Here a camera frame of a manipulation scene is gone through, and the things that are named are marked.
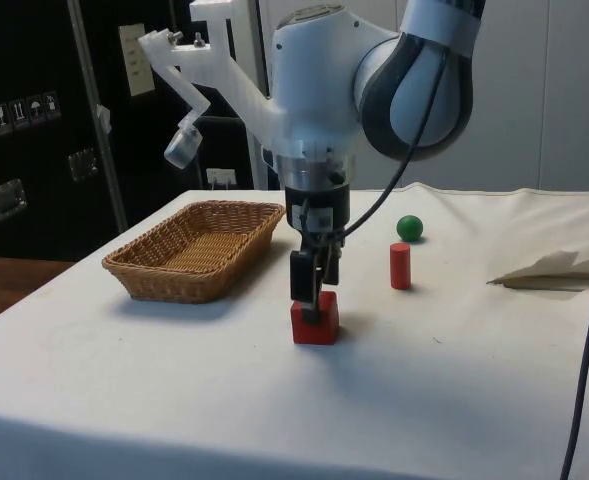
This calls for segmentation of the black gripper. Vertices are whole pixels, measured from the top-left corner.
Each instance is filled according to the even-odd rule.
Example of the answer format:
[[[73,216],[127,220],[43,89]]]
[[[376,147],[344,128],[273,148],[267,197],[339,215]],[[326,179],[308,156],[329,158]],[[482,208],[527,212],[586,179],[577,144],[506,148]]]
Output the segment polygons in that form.
[[[311,235],[303,238],[298,250],[290,253],[290,298],[302,309],[303,321],[309,325],[320,323],[318,273],[321,238],[318,235],[340,235],[350,220],[350,187],[323,191],[305,191],[286,187],[285,202],[288,224],[302,232],[300,215],[307,203],[306,229]],[[339,264],[342,254],[340,242],[330,242],[324,249],[322,282],[339,284]]]

